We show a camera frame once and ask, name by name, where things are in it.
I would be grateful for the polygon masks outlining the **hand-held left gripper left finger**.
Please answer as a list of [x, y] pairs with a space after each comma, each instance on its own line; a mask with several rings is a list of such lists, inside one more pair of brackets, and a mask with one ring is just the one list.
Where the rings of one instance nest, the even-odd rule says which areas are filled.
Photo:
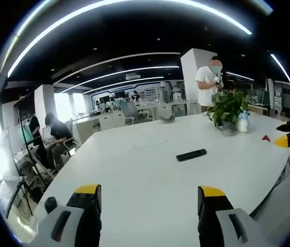
[[101, 185], [77, 188], [65, 206], [56, 206], [38, 225], [33, 246], [99, 246]]

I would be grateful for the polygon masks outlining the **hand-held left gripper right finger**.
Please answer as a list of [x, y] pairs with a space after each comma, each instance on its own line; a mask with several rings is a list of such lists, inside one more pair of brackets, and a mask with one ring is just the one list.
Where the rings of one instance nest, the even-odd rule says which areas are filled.
[[200, 246], [266, 246], [258, 223], [210, 186], [198, 186], [198, 233]]

